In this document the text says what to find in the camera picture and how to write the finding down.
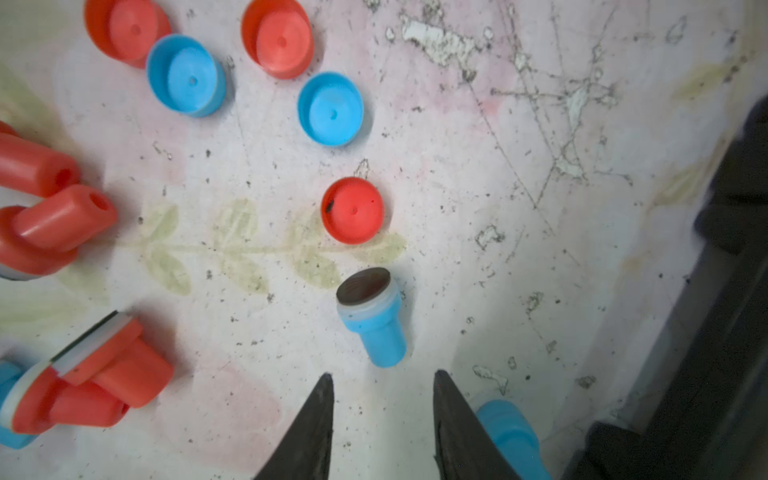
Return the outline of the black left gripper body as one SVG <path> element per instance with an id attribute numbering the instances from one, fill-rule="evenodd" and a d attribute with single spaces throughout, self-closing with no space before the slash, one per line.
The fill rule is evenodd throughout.
<path id="1" fill-rule="evenodd" d="M 639 434 L 594 423 L 567 479 L 734 479 L 767 432 L 767 100 L 749 111 L 695 231 L 736 258 Z"/>

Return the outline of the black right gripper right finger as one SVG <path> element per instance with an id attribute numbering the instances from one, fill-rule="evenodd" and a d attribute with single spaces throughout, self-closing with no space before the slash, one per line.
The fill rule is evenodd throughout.
<path id="1" fill-rule="evenodd" d="M 445 370 L 435 372 L 433 418 L 441 479 L 520 479 Z"/>

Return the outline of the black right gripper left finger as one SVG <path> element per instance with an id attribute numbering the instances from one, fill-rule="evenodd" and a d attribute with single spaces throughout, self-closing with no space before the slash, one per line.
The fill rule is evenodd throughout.
<path id="1" fill-rule="evenodd" d="M 324 373 L 254 479 L 327 479 L 331 464 L 334 404 L 333 379 L 330 373 Z"/>

